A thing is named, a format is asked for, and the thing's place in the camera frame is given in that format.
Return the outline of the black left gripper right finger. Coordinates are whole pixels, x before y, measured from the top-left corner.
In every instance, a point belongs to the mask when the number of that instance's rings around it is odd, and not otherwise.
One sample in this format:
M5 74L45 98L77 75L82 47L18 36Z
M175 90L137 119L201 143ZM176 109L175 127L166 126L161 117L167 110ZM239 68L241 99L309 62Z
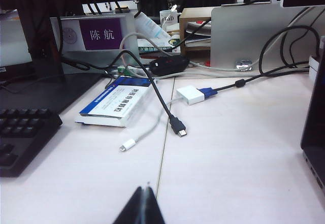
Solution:
M151 187L146 187L143 195L143 223L165 223L156 197Z

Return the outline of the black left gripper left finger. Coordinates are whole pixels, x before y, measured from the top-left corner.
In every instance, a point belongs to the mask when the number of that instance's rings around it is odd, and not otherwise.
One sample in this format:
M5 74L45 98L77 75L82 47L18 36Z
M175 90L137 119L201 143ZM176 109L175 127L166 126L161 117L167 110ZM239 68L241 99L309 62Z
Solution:
M113 223L137 223L139 220L143 189L138 187Z

